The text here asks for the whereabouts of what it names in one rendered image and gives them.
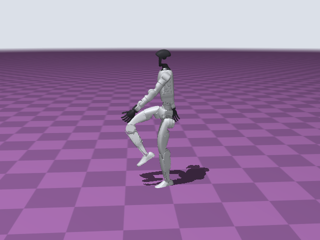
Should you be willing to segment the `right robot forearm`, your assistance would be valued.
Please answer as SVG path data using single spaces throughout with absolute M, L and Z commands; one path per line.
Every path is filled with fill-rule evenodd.
M 174 109 L 175 108 L 175 101 L 170 101 L 170 104 L 171 104 L 171 109 Z

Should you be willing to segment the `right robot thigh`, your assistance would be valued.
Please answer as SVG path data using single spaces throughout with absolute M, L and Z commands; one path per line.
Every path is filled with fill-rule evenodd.
M 147 109 L 144 109 L 143 111 L 141 111 L 137 115 L 135 115 L 134 118 L 132 118 L 132 120 L 127 124 L 126 131 L 129 134 L 134 133 L 135 130 L 136 130 L 136 125 L 135 124 L 142 123 L 144 121 L 148 121 L 153 116 L 156 119 L 160 119 L 160 117 L 159 117 L 159 108 L 160 108 L 159 106 L 149 107 Z

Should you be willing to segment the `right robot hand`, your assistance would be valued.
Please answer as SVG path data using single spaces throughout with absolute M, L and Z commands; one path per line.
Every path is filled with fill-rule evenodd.
M 172 109 L 172 110 L 173 110 L 172 119 L 174 119 L 174 121 L 177 122 L 177 121 L 180 120 L 180 118 L 178 117 L 177 111 L 176 111 L 175 109 L 176 109 L 176 107 Z M 179 120 L 178 120 L 177 118 L 178 118 Z M 176 119 L 177 121 L 176 121 L 175 119 Z

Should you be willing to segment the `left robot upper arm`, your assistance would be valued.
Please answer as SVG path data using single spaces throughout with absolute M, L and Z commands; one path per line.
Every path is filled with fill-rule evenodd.
M 161 89 L 164 87 L 164 85 L 171 79 L 171 75 L 168 72 L 164 72 L 157 84 L 155 85 L 155 89 L 149 89 L 148 94 L 150 91 L 155 91 L 155 96 L 161 91 Z M 154 96 L 154 97 L 155 97 Z

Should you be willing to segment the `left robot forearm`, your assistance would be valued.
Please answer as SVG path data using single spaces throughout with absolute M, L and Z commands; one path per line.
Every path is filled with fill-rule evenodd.
M 148 95 L 145 95 L 143 99 L 141 99 L 137 106 L 134 108 L 137 112 L 143 108 L 148 102 L 150 102 L 156 95 L 156 92 L 154 90 L 151 90 Z

